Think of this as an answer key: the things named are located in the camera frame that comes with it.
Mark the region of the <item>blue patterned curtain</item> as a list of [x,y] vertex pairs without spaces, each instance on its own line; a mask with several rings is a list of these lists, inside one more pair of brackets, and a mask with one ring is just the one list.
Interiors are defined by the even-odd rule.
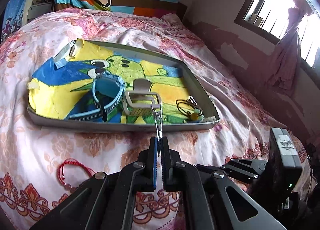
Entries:
[[9,0],[4,10],[1,29],[1,42],[22,26],[23,10],[26,0]]

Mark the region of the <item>window with bars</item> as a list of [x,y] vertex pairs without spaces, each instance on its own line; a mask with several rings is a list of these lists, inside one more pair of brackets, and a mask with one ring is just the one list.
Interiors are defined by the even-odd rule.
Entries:
[[[277,44],[289,24],[294,0],[245,0],[235,23]],[[312,14],[304,16],[298,27],[302,59],[319,70],[319,7],[310,5]]]

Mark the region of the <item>floral pink white bedspread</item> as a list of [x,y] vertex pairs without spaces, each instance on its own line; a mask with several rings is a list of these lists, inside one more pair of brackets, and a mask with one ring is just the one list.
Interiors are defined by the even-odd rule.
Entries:
[[149,145],[146,132],[79,133],[36,126],[30,120],[27,84],[33,72],[77,38],[160,52],[191,69],[221,120],[210,130],[167,135],[183,160],[219,166],[231,158],[268,157],[270,128],[281,123],[176,15],[146,18],[80,9],[49,13],[1,43],[1,209],[11,226],[29,229],[68,197],[57,179],[66,159],[111,174]]

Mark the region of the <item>pink curtain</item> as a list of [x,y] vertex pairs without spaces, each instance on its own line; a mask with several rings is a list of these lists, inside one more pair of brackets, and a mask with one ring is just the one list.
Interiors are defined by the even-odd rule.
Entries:
[[289,22],[284,37],[275,46],[265,75],[265,84],[269,88],[287,96],[295,90],[300,67],[299,25],[304,17],[313,14],[307,0],[293,2],[295,6],[288,9]]

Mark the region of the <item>white hair claw clip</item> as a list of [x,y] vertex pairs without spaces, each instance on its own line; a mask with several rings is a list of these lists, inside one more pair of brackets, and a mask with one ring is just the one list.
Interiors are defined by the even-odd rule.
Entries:
[[161,110],[161,96],[151,91],[151,85],[150,80],[138,78],[133,80],[132,90],[125,90],[122,104],[127,116],[151,116]]

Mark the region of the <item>blue smartwatch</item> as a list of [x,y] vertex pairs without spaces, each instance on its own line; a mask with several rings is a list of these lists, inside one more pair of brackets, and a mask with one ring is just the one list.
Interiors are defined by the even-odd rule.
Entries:
[[77,121],[107,121],[125,92],[125,81],[118,75],[103,71],[93,79],[89,91],[80,98],[66,117]]

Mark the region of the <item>silver hair pin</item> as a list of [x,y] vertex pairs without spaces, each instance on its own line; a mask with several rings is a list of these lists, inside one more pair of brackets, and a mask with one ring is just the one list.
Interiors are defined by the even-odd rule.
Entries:
[[150,105],[152,110],[153,118],[155,120],[157,140],[159,141],[162,138],[162,130],[163,130],[163,117],[162,117],[162,105],[159,105],[159,108],[155,108],[153,105]]

